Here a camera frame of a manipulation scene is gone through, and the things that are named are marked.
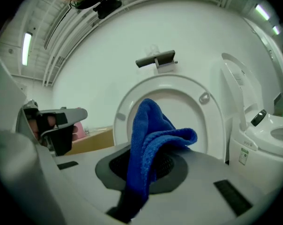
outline white wall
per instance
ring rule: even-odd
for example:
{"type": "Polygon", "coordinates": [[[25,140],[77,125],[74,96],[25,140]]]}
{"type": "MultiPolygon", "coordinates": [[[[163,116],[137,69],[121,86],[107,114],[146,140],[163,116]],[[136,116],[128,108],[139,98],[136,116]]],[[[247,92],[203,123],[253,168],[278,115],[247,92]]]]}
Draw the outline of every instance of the white wall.
{"type": "Polygon", "coordinates": [[[22,84],[26,87],[25,94],[27,100],[34,99],[39,110],[53,109],[52,87],[43,87],[39,80],[13,76],[17,84],[22,84]]]}
{"type": "Polygon", "coordinates": [[[190,1],[146,5],[109,21],[88,36],[62,69],[53,88],[54,108],[83,107],[84,126],[113,123],[127,91],[153,75],[138,69],[135,60],[156,44],[161,52],[175,50],[178,73],[200,81],[216,96],[227,121],[235,112],[228,87],[215,61],[230,53],[259,79],[266,110],[280,92],[266,49],[239,16],[222,8],[190,1]]]}

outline blue towel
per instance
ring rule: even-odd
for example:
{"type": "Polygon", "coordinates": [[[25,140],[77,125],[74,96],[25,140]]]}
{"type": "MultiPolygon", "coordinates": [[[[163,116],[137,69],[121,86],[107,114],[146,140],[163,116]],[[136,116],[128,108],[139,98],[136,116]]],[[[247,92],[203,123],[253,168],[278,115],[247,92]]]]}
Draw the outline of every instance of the blue towel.
{"type": "Polygon", "coordinates": [[[127,191],[141,199],[143,205],[149,196],[150,183],[156,179],[151,165],[158,150],[165,144],[189,149],[187,145],[196,141],[195,131],[176,130],[157,103],[149,98],[143,100],[133,121],[127,191]]]}

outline fluorescent light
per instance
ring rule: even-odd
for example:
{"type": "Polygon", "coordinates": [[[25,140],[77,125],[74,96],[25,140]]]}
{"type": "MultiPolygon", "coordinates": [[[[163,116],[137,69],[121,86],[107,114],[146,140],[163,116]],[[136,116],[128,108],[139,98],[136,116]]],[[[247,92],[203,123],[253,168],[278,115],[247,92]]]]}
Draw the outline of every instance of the fluorescent light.
{"type": "Polygon", "coordinates": [[[255,9],[265,18],[265,20],[269,19],[269,15],[266,11],[263,10],[263,8],[260,5],[257,5],[255,9]]]}
{"type": "Polygon", "coordinates": [[[273,30],[275,31],[275,34],[278,35],[280,32],[276,26],[273,27],[273,30]]]}
{"type": "Polygon", "coordinates": [[[32,38],[32,33],[26,32],[25,37],[24,37],[23,55],[22,55],[22,63],[24,66],[27,66],[27,63],[28,63],[28,53],[29,53],[31,38],[32,38]]]}

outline label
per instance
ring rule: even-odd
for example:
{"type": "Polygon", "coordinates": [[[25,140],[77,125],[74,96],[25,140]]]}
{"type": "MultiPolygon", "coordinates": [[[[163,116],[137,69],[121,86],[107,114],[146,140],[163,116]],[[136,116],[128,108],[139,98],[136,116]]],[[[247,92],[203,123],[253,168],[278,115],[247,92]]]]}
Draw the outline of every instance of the label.
{"type": "Polygon", "coordinates": [[[246,165],[246,160],[248,156],[249,156],[249,152],[242,148],[239,155],[239,162],[243,165],[246,165]]]}

